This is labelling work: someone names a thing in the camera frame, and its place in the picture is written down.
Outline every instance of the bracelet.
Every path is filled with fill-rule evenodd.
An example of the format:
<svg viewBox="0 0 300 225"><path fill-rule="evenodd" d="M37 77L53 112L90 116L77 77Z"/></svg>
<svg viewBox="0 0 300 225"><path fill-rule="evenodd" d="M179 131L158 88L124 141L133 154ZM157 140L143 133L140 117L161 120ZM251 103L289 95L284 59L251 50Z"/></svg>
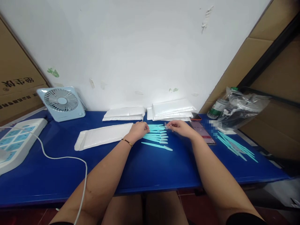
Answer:
<svg viewBox="0 0 300 225"><path fill-rule="evenodd" d="M131 147L133 147L133 145L132 145L129 141L127 141L126 139L123 139L123 138L122 138L121 140L126 141L128 144L130 144Z"/></svg>

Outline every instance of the cable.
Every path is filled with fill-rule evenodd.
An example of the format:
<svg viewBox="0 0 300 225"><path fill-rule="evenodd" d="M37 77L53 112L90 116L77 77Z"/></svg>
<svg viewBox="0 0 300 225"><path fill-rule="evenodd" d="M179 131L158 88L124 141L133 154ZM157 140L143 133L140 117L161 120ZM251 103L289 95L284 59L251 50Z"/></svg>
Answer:
<svg viewBox="0 0 300 225"><path fill-rule="evenodd" d="M76 220L75 220L75 222L74 222L74 225L76 225L76 223L77 223L77 221L78 221L78 218L79 218L79 215L80 215L81 208L82 208L83 200L84 200L85 188L86 188L86 186L87 186L87 177L88 177L88 165L87 165L87 162L84 161L83 159L76 158L76 157L72 157L72 156L65 156L65 157L59 157L59 158L52 158L52 157L50 157L50 156L47 156L47 154L45 153L44 145L43 145L42 141L41 141L40 138L39 138L37 135L35 135L33 132L27 131L27 130L25 130L25 129L23 129L23 128L18 128L18 127L0 127L0 128L13 128L13 129L18 129L18 130L24 130L24 131L26 131L26 132L28 132L28 133L31 133L33 136L35 136L35 137L40 141L41 147L42 147L42 151L43 151L44 155L45 155L47 158L49 158L49 159L73 158L73 159L78 159L78 160L84 162L84 164L85 164L84 187L83 187L83 194L82 194L82 198L81 198L80 207L79 207L79 210L78 210L78 213L77 213Z"/></svg>

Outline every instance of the phone screen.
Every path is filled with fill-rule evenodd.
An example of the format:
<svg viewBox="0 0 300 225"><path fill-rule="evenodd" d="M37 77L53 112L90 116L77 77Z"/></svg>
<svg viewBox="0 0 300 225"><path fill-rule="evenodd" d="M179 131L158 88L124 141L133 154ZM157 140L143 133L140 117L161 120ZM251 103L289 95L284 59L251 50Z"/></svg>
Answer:
<svg viewBox="0 0 300 225"><path fill-rule="evenodd" d="M200 123L200 121L196 121L196 120L192 120L191 121L191 125L194 128L195 131L197 131L205 140L205 142L208 145L214 145L216 144L216 142L214 141L214 139L209 135L209 133L206 131L206 129L202 126L202 124Z"/></svg>

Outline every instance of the power strip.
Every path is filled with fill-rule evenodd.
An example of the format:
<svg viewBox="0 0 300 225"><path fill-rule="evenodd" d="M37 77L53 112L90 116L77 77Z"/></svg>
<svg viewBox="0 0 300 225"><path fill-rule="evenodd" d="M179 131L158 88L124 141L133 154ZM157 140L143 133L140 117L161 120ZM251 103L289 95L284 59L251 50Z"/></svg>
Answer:
<svg viewBox="0 0 300 225"><path fill-rule="evenodd" d="M0 175L19 166L28 155L37 138L27 131L39 136L46 125L45 119L22 121L0 139Z"/></svg>

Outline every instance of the forearm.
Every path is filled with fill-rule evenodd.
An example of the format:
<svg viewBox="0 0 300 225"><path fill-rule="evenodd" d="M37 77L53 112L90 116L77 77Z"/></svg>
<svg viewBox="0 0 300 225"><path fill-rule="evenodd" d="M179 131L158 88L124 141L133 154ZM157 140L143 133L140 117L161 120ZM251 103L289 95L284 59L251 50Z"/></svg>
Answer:
<svg viewBox="0 0 300 225"><path fill-rule="evenodd" d="M131 146L120 141L118 145L101 161L87 176L87 186L82 205L82 213L86 217L91 217L91 220L98 220L104 216L107 205L113 197L117 185L120 181L126 160L128 158ZM73 212L77 215L79 210L81 197L83 194L84 180L75 189L70 198L57 214L58 221L70 220L70 216L65 214L65 211Z"/></svg>
<svg viewBox="0 0 300 225"><path fill-rule="evenodd" d="M200 178L210 199L219 209L245 209L259 216L231 173L200 135L191 138Z"/></svg>

